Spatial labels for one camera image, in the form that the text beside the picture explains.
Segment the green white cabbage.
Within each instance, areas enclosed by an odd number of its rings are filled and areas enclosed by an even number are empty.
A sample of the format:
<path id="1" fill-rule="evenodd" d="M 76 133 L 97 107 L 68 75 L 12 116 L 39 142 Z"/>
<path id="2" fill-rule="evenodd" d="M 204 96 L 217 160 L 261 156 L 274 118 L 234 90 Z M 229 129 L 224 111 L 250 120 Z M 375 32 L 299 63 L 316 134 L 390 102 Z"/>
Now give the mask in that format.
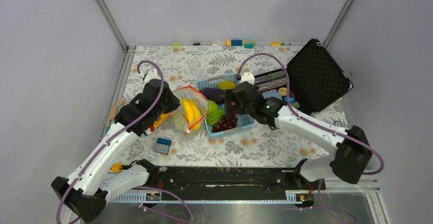
<path id="1" fill-rule="evenodd" d="M 188 120 L 185 118 L 185 116 L 182 113 L 175 111 L 173 112 L 172 117 L 173 117 L 173 124 L 176 130 L 182 133 L 189 132 Z"/>

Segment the light blue plastic basket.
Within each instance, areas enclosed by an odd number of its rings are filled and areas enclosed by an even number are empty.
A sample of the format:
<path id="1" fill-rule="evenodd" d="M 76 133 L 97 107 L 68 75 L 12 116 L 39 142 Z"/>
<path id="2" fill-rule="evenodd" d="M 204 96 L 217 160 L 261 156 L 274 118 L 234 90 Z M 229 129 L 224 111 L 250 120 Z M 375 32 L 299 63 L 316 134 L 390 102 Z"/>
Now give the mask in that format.
<path id="1" fill-rule="evenodd" d="M 238 84 L 239 81 L 236 79 L 235 73 L 227 73 L 221 76 L 210 77 L 206 79 L 198 80 L 196 85 L 197 89 L 201 90 L 203 88 L 218 88 L 219 83 L 223 81 L 231 81 Z M 207 130 L 208 135 L 211 139 L 217 139 L 227 136 L 232 136 L 235 134 L 243 133 L 252 130 L 256 126 L 256 121 L 248 114 L 237 115 L 238 121 L 237 126 L 232 129 L 228 129 L 221 132 L 212 132 L 212 126 L 210 126 L 205 120 L 204 125 Z"/>

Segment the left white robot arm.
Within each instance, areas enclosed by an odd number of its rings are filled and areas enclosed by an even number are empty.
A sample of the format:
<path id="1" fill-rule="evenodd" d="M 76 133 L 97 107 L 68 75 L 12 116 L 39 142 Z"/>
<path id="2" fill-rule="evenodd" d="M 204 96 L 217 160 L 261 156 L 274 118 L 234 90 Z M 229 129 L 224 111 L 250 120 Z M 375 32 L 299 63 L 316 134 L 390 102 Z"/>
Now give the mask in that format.
<path id="1" fill-rule="evenodd" d="M 157 167 L 148 160 L 105 178 L 120 154 L 163 114 L 180 106 L 169 84 L 160 79 L 145 83 L 143 91 L 116 114 L 106 136 L 92 154 L 68 177 L 56 177 L 51 187 L 64 204 L 84 222 L 96 219 L 108 202 L 137 186 L 158 184 Z"/>

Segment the yellow banana bunch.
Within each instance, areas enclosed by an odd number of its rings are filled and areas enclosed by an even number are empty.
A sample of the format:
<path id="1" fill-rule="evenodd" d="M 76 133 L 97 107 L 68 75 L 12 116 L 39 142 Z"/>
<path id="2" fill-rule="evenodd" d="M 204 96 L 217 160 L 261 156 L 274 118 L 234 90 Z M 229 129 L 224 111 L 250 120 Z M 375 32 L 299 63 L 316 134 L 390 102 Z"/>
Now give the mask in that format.
<path id="1" fill-rule="evenodd" d="M 190 99 L 182 98 L 182 105 L 186 113 L 190 131 L 197 131 L 200 128 L 200 118 L 202 117 L 197 104 Z"/>

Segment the clear zip top bag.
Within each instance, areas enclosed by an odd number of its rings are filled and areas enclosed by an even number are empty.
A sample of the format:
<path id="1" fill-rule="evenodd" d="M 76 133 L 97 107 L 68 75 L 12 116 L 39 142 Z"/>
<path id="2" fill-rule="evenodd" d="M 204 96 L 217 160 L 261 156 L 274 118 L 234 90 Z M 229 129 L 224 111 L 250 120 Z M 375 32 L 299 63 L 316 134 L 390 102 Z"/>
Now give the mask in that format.
<path id="1" fill-rule="evenodd" d="M 172 113 L 175 129 L 184 135 L 196 133 L 209 111 L 207 98 L 191 85 L 176 89 L 173 95 L 180 101 Z"/>

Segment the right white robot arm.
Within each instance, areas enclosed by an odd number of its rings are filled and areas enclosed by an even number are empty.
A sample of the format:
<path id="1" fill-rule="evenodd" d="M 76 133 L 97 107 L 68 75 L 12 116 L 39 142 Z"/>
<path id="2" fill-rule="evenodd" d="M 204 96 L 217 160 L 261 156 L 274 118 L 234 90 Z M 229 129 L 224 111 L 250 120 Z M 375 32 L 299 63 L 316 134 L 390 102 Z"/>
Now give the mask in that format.
<path id="1" fill-rule="evenodd" d="M 356 184 L 372 157 L 361 128 L 346 129 L 317 120 L 281 98 L 264 98 L 248 82 L 226 90 L 225 102 L 233 104 L 240 115 L 247 114 L 262 125 L 293 132 L 328 152 L 326 157 L 303 159 L 297 164 L 293 183 L 299 189 L 306 189 L 314 181 L 328 177 Z"/>

